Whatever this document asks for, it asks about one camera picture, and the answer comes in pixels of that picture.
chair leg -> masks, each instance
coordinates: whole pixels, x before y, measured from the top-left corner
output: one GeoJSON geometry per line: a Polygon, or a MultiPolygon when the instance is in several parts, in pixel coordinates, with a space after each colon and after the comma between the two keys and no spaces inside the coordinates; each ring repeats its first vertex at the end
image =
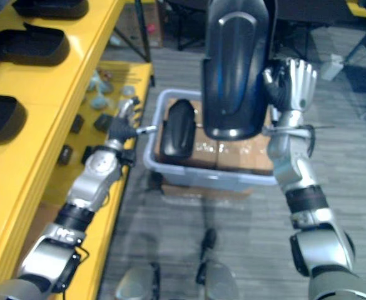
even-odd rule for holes
{"type": "Polygon", "coordinates": [[[344,64],[348,64],[348,62],[352,59],[352,57],[357,53],[360,47],[364,46],[366,43],[366,33],[363,38],[358,42],[358,44],[351,50],[351,52],[344,59],[344,64]]]}

white container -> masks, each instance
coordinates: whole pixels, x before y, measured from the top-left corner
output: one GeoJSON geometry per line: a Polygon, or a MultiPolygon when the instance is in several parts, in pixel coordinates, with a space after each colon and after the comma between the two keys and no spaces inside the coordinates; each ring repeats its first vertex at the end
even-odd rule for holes
{"type": "Polygon", "coordinates": [[[324,80],[332,81],[343,68],[343,57],[331,54],[330,61],[323,63],[320,68],[320,77],[324,80]]]}

metal rod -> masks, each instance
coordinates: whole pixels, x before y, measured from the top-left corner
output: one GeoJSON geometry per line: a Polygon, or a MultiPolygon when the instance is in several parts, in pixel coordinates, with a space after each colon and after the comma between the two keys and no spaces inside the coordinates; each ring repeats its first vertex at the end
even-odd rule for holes
{"type": "Polygon", "coordinates": [[[113,31],[124,41],[126,42],[126,44],[132,49],[134,50],[134,52],[136,54],[138,54],[139,56],[141,56],[142,59],[144,59],[146,61],[146,57],[145,55],[141,52],[140,49],[138,49],[137,46],[135,46],[129,39],[128,37],[126,37],[119,29],[117,29],[116,27],[113,29],[113,31]]]}
{"type": "Polygon", "coordinates": [[[135,9],[137,12],[138,24],[140,26],[141,38],[142,38],[143,46],[144,46],[144,52],[145,52],[144,59],[146,62],[151,63],[152,58],[151,58],[150,44],[148,42],[148,34],[146,32],[146,26],[145,26],[146,23],[145,23],[143,5],[141,3],[141,0],[135,0],[135,9]]]}

black object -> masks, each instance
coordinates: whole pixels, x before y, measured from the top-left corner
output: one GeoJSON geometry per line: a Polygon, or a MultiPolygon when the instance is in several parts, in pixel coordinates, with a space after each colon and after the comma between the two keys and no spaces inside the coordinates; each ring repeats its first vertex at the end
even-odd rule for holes
{"type": "Polygon", "coordinates": [[[26,120],[27,111],[16,98],[0,96],[0,144],[17,136],[26,120]]]}
{"type": "Polygon", "coordinates": [[[285,193],[291,213],[311,209],[328,208],[326,196],[320,186],[309,186],[285,193]]]}
{"type": "Polygon", "coordinates": [[[60,155],[58,157],[58,164],[63,166],[67,165],[70,161],[71,154],[73,153],[73,148],[69,145],[63,145],[60,155]]]}
{"type": "Polygon", "coordinates": [[[24,17],[78,19],[88,12],[87,0],[17,0],[12,6],[24,17]]]}
{"type": "Polygon", "coordinates": [[[94,122],[94,127],[103,133],[107,133],[112,123],[113,116],[110,114],[101,114],[94,122]]]}
{"type": "Polygon", "coordinates": [[[234,141],[261,132],[262,71],[275,19],[275,0],[211,2],[202,64],[203,128],[210,138],[234,141]]]}
{"type": "Polygon", "coordinates": [[[81,163],[85,164],[85,162],[87,161],[87,159],[90,157],[90,155],[93,153],[94,148],[92,146],[86,146],[84,153],[83,153],[83,157],[81,158],[81,163]]]}
{"type": "Polygon", "coordinates": [[[151,300],[159,300],[160,298],[160,265],[157,262],[151,262],[153,268],[153,284],[151,300]]]}
{"type": "Polygon", "coordinates": [[[54,222],[66,228],[85,231],[93,217],[93,211],[66,203],[58,212],[54,222]]]}
{"type": "Polygon", "coordinates": [[[338,264],[327,264],[324,266],[314,267],[312,269],[312,277],[316,278],[317,276],[319,276],[325,272],[344,272],[344,273],[349,273],[349,274],[355,275],[353,272],[351,272],[347,268],[340,266],[338,264]]]}
{"type": "Polygon", "coordinates": [[[71,125],[70,132],[79,133],[81,130],[81,127],[83,127],[83,124],[84,124],[84,118],[80,114],[77,114],[71,125]]]}
{"type": "Polygon", "coordinates": [[[178,16],[177,50],[181,51],[188,46],[202,43],[205,40],[205,19],[208,9],[208,0],[166,0],[178,16]],[[191,35],[196,33],[189,41],[182,43],[183,31],[191,35]]]}
{"type": "Polygon", "coordinates": [[[185,159],[192,155],[195,137],[195,112],[186,99],[180,99],[169,109],[163,124],[160,154],[167,159],[185,159]]]}
{"type": "MultiPolygon", "coordinates": [[[[138,54],[144,61],[147,63],[152,63],[151,58],[151,50],[150,43],[148,41],[148,33],[146,30],[145,17],[143,11],[143,4],[141,0],[134,0],[135,11],[137,13],[137,21],[138,26],[140,28],[141,40],[143,42],[144,53],[141,52],[141,49],[134,45],[131,40],[125,36],[118,28],[114,28],[114,32],[124,41],[126,44],[136,53],[138,54]]],[[[151,75],[151,85],[155,86],[155,76],[151,75]]]]}
{"type": "Polygon", "coordinates": [[[0,61],[55,66],[66,59],[70,48],[62,30],[23,24],[25,31],[0,31],[0,61]]]}
{"type": "Polygon", "coordinates": [[[51,282],[48,279],[35,274],[24,274],[18,277],[18,279],[33,283],[41,291],[41,293],[45,293],[51,286],[51,282]]]}

black tray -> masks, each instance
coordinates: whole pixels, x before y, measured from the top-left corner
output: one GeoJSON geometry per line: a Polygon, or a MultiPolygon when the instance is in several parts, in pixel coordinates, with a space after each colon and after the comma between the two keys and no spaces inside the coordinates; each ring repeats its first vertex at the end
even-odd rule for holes
{"type": "Polygon", "coordinates": [[[27,120],[26,109],[10,96],[0,96],[0,144],[18,135],[27,120]]]}
{"type": "Polygon", "coordinates": [[[0,61],[35,66],[55,66],[69,54],[69,42],[62,30],[33,26],[0,31],[0,61]]]}
{"type": "Polygon", "coordinates": [[[17,0],[12,5],[25,17],[78,19],[88,12],[87,0],[17,0]]]}

